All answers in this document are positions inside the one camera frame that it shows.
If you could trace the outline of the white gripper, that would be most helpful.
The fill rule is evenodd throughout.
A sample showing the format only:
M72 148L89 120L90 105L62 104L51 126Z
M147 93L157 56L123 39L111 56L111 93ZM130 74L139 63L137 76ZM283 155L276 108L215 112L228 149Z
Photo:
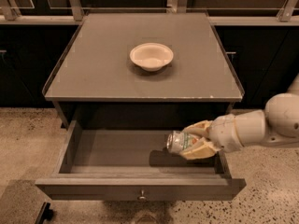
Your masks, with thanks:
M201 137L196 143L179 152L186 160L201 160L213 157L221 149L225 152L243 148L236 131L235 115L229 114L212 120L202 120L182 130Z

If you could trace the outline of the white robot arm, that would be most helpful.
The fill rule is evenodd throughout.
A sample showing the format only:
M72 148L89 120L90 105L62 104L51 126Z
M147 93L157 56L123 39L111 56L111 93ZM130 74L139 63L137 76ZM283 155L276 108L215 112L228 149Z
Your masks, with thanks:
M298 77L286 92L271 97L264 109L200 121L183 132L198 136L191 147L179 152L187 160L205 159L221 150L234 152L250 146L298 147Z

